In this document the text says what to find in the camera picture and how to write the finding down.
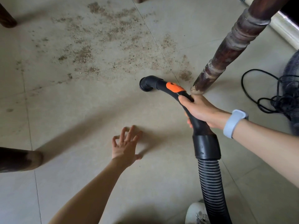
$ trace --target hand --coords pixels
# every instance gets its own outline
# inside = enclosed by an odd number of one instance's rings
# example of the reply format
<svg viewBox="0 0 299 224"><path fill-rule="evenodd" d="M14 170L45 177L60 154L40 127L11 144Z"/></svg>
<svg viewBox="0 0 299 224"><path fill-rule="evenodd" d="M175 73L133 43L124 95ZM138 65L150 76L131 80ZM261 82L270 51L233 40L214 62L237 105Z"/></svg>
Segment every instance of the hand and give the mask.
<svg viewBox="0 0 299 224"><path fill-rule="evenodd" d="M131 166L137 159L141 159L141 155L135 154L136 145L142 131L139 131L136 136L133 137L134 126L131 126L127 137L125 138L126 128L124 127L119 137L119 143L116 143L118 136L112 138L112 161L115 161L118 165L123 168Z"/></svg>
<svg viewBox="0 0 299 224"><path fill-rule="evenodd" d="M178 99L195 118L207 122L212 128L223 129L226 121L230 117L230 113L216 108L203 95L191 96L193 97L194 102L191 102L188 98L182 95L180 95ZM190 119L187 120L187 123L192 128Z"/></svg>

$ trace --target beige tiled floor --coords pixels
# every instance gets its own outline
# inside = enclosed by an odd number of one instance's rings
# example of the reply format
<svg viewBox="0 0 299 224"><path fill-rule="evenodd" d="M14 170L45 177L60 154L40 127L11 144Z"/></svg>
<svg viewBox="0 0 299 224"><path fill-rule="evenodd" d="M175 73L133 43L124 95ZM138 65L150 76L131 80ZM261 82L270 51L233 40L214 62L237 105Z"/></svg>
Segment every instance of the beige tiled floor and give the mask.
<svg viewBox="0 0 299 224"><path fill-rule="evenodd" d="M137 125L144 158L116 184L101 223L183 223L202 194L192 131L167 94L139 89L156 75L189 89L245 8L239 0L0 0L21 24L0 27L0 146L43 151L35 171L0 174L0 223L46 224L110 160L110 138ZM289 133L241 90L242 73L276 75L294 50L270 28L205 96ZM275 81L253 73L254 98ZM214 130L233 223L297 223L299 191L260 158Z"/></svg>

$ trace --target vacuum hose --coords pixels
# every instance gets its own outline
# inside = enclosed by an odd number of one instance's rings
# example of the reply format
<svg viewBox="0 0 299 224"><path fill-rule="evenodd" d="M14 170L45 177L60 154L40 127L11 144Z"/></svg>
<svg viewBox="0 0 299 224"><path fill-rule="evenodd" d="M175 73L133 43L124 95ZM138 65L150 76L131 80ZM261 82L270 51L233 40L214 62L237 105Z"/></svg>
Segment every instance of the vacuum hose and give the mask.
<svg viewBox="0 0 299 224"><path fill-rule="evenodd" d="M153 75L142 78L139 82L139 87L145 92L151 91L153 88L162 90L171 95L178 102L179 95L183 95L194 102L193 98L187 94L182 87L175 83L166 82ZM218 163L218 160L221 158L221 153L217 136L211 131L206 122L195 118L185 106L182 105L182 107L193 126L192 138L195 157L198 160L200 184L210 223L232 224L226 206Z"/></svg>

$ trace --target ribbed hose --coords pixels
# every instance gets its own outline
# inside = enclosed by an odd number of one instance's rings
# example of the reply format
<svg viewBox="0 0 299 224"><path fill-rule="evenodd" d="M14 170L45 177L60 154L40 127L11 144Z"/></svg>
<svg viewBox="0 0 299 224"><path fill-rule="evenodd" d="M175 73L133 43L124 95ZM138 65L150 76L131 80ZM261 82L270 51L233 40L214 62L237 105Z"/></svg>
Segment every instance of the ribbed hose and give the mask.
<svg viewBox="0 0 299 224"><path fill-rule="evenodd" d="M198 171L210 223L232 224L226 206L218 161L198 160Z"/></svg>
<svg viewBox="0 0 299 224"><path fill-rule="evenodd" d="M297 50L291 59L286 64L286 67L283 70L283 75L297 75L299 68L299 50ZM284 77L281 79L283 94L289 94L290 96L294 95L294 91L298 91L298 82L295 82L295 77ZM293 126L294 135L299 135L299 98L297 98L297 107L289 112L291 117L291 123Z"/></svg>

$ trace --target black power cord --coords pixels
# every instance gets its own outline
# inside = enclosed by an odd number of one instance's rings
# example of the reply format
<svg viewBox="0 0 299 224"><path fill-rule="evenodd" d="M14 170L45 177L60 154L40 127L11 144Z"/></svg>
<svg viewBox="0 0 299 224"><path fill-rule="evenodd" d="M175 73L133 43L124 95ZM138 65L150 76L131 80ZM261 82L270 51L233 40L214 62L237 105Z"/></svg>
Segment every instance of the black power cord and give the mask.
<svg viewBox="0 0 299 224"><path fill-rule="evenodd" d="M244 87L244 76L251 72L251 71L260 71L263 72L267 75L270 75L271 77L275 78L277 80L277 89L276 89L276 95L272 98L267 98L267 97L261 97L260 99L258 99L257 101L255 101L254 99L252 99L252 97L250 97L250 95L247 93L247 91L245 90ZM283 75L281 77L276 77L275 75L272 75L271 73L264 71L264 70L260 70L260 69L251 69L249 71L246 71L241 78L241 86L242 89L245 93L245 95L254 103L257 104L257 107L264 113L282 113L284 114L289 120L291 120L291 117L289 115L289 112L294 110L297 107L297 98L299 98L299 81L292 81L290 82L285 88L283 88L284 90L284 94L283 96L279 95L279 85L280 83L282 83L281 79L284 77L299 77L299 75ZM274 108L274 110L272 109L268 109L267 107L263 106L260 104L260 101L262 100L268 100L270 101L270 104L272 105L272 107Z"/></svg>

